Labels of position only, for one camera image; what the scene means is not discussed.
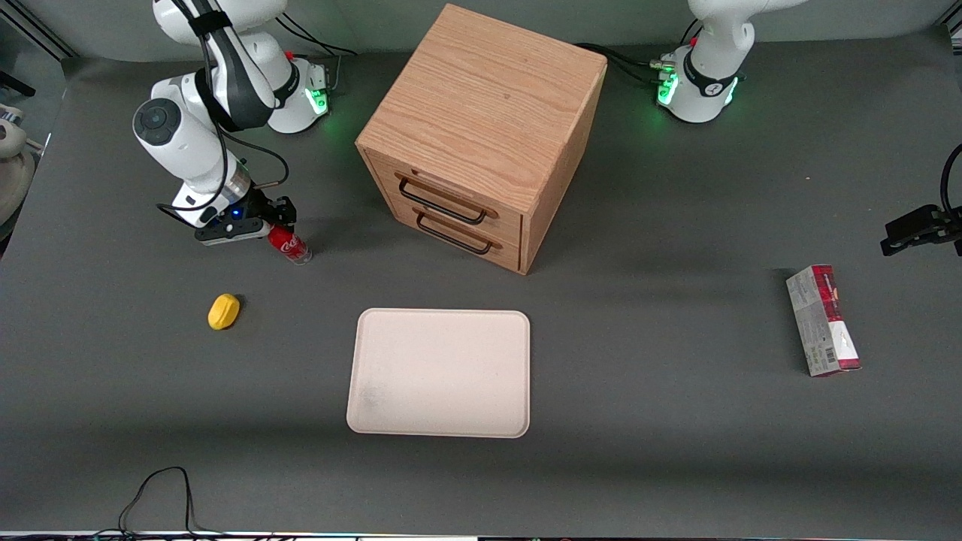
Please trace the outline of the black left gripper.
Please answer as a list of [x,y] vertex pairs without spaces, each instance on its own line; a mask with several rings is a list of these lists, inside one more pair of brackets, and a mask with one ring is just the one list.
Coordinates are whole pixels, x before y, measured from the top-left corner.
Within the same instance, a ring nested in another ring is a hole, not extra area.
[[959,207],[945,211],[937,205],[918,207],[900,218],[888,222],[885,226],[887,236],[881,240],[880,247],[883,256],[891,257],[910,247],[922,244],[951,243],[957,256],[961,251],[961,220],[958,215]]

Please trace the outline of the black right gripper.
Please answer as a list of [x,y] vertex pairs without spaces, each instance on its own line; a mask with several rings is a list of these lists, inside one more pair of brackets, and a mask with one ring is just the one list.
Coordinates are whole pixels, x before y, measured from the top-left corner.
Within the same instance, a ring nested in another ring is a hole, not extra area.
[[255,227],[255,222],[274,229],[277,226],[293,226],[298,221],[298,210],[291,198],[281,196],[272,200],[261,189],[252,189],[244,198],[230,205],[222,213],[223,225]]

